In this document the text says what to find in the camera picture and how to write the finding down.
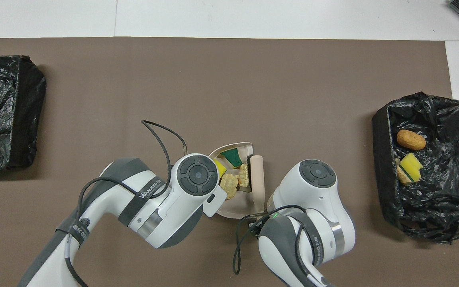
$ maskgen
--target green sponge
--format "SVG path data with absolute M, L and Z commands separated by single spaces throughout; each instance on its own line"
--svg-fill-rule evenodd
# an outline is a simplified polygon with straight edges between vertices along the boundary
M 238 149 L 228 149 L 221 153 L 224 157 L 233 165 L 233 167 L 240 167 L 242 165 L 242 160 L 238 155 Z

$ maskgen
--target food item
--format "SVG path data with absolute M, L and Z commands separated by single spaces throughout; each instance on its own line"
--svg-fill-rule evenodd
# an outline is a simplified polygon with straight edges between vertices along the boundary
M 413 153 L 409 153 L 401 161 L 396 159 L 398 180 L 403 185 L 408 185 L 420 181 L 421 173 L 419 170 L 422 168 L 423 166 Z
M 233 168 L 240 167 L 242 165 L 242 160 L 238 155 L 238 149 L 228 149 L 221 153 L 228 161 L 233 165 Z
M 414 151 L 426 147 L 426 140 L 419 134 L 408 130 L 401 130 L 397 136 L 398 144 Z
M 226 167 L 222 165 L 222 163 L 215 158 L 213 159 L 215 162 L 215 165 L 217 166 L 217 171 L 219 172 L 219 179 L 222 177 L 222 175 L 226 172 Z
M 246 163 L 240 166 L 240 173 L 238 174 L 238 185 L 240 187 L 249 186 L 249 169 Z
M 224 174 L 221 178 L 220 186 L 226 191 L 226 199 L 231 199 L 237 193 L 238 175 L 232 175 L 230 173 Z

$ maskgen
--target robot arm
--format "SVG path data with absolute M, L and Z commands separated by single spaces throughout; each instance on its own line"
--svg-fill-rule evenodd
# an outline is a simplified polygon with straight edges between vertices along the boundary
M 333 286 L 316 269 L 350 251 L 355 227 L 337 193 L 337 176 L 319 160 L 304 160 L 286 174 L 267 209 L 297 205 L 272 214 L 258 247 L 269 269 L 289 286 Z
M 65 258 L 74 259 L 103 214 L 117 216 L 153 247 L 165 248 L 182 241 L 202 213 L 212 216 L 226 198 L 217 185 L 215 163 L 202 154 L 180 158 L 169 187 L 137 158 L 116 160 L 100 176 L 121 181 L 135 192 L 110 181 L 97 182 L 82 202 L 80 220 L 75 219 L 75 211 L 64 220 L 18 286 L 77 286 Z M 163 189 L 160 196 L 150 198 Z M 75 235 L 70 243 L 68 232 Z

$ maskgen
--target round gray joint cover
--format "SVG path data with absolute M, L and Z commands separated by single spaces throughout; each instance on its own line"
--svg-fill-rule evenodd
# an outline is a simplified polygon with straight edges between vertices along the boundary
M 335 172 L 325 162 L 315 159 L 300 163 L 299 172 L 302 178 L 314 187 L 331 187 L 335 183 Z
M 203 196 L 217 185 L 217 167 L 206 156 L 193 155 L 180 163 L 177 178 L 186 193 Z

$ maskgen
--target black trash bag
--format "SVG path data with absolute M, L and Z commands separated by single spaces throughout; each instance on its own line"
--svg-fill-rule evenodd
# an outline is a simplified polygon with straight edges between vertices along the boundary
M 422 135 L 426 147 L 397 144 L 400 129 Z M 413 152 L 421 180 L 404 186 L 395 158 Z M 451 243 L 459 238 L 459 100 L 419 92 L 394 100 L 373 116 L 373 155 L 382 214 L 414 238 Z
M 45 86 L 28 56 L 0 56 L 0 170 L 33 163 Z

